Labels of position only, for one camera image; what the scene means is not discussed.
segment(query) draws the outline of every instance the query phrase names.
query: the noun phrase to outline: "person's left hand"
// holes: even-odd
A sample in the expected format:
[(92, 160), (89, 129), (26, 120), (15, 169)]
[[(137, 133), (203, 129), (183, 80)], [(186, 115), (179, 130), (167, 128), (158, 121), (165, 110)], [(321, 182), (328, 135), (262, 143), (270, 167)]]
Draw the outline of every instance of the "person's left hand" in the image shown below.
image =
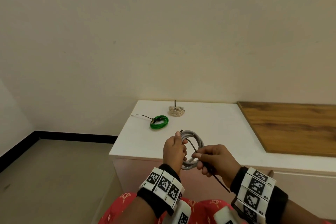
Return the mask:
[(187, 160), (187, 147), (185, 146), (187, 142), (184, 139), (182, 143), (181, 134), (177, 131), (175, 136), (167, 139), (163, 147), (163, 163), (173, 168), (178, 175), (180, 175), (183, 160)]

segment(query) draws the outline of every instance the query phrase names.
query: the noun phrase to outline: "cable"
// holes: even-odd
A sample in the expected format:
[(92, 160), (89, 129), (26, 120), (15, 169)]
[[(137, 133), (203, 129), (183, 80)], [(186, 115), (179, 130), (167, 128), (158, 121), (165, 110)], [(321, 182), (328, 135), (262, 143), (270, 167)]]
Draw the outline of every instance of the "cable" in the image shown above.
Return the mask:
[(172, 115), (172, 116), (175, 116), (175, 117), (180, 117), (184, 114), (184, 108), (182, 106), (176, 106), (176, 100), (175, 100), (175, 106), (170, 106), (169, 107), (169, 113)]
[(145, 116), (147, 117), (148, 119), (151, 119), (152, 121), (150, 122), (150, 127), (152, 129), (160, 129), (160, 128), (164, 128), (168, 122), (169, 122), (169, 119), (167, 116), (164, 116), (164, 115), (159, 115), (159, 116), (156, 116), (155, 118), (149, 118), (148, 116), (146, 115), (142, 115), (142, 114), (134, 114), (134, 115), (131, 115), (131, 116), (135, 116), (135, 115), (140, 115), (140, 116)]
[[(190, 144), (194, 148), (195, 152), (197, 152), (194, 145), (188, 139), (189, 137), (195, 138), (195, 140), (197, 141), (197, 144), (198, 144), (198, 149), (204, 147), (204, 143), (203, 143), (202, 139), (194, 131), (191, 131), (191, 130), (184, 130), (183, 131), (183, 130), (181, 130), (182, 142), (183, 142), (184, 139), (186, 139), (188, 142), (190, 142)], [(192, 168), (197, 166), (197, 163), (198, 163), (198, 160), (194, 161), (194, 158), (191, 157), (187, 161), (183, 161), (183, 165), (182, 165), (181, 169), (182, 170), (191, 170)], [(211, 173), (212, 176), (215, 177), (215, 179), (230, 193), (229, 189), (226, 188), (223, 183), (221, 183), (221, 181), (216, 177), (216, 175), (214, 175), (214, 167), (212, 167), (209, 163), (206, 163), (206, 162), (203, 162), (203, 165), (208, 169), (208, 172)]]

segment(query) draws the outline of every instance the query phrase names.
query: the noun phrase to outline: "person's right hand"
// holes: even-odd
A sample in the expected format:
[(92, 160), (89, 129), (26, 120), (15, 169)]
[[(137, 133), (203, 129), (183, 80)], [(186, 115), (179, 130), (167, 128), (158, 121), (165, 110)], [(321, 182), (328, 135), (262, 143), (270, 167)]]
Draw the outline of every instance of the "person's right hand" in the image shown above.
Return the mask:
[(202, 169), (202, 174), (207, 177), (210, 177), (212, 174), (208, 172), (208, 169), (202, 162), (212, 165), (216, 169), (214, 175), (220, 175), (227, 187), (231, 186), (234, 177), (241, 168), (241, 165), (239, 165), (228, 149), (221, 144), (204, 146), (191, 156), (199, 159), (197, 169)]

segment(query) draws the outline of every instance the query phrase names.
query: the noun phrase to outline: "wall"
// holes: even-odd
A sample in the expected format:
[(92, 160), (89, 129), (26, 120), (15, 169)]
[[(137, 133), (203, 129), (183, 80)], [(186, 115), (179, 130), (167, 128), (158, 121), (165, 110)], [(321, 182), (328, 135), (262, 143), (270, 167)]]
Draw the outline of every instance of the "wall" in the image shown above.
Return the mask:
[(137, 99), (335, 104), (335, 0), (0, 0), (37, 129), (117, 135)]
[(0, 80), (0, 156), (33, 131), (32, 124)]

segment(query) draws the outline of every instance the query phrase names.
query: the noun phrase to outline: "white tabletop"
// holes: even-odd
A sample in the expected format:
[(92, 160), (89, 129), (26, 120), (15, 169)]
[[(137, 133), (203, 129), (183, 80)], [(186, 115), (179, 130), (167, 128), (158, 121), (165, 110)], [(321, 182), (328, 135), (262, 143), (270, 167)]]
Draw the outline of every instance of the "white tabletop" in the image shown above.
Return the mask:
[[(177, 106), (185, 109), (181, 117), (168, 114), (170, 105), (173, 102), (139, 100), (132, 115), (166, 115), (168, 125), (153, 130), (148, 118), (130, 116), (109, 154), (118, 158), (161, 160), (166, 139), (183, 129), (197, 133), (205, 145), (224, 144), (244, 166), (336, 173), (334, 157), (266, 153), (237, 104), (177, 102)], [(187, 145), (190, 155), (193, 150)]]

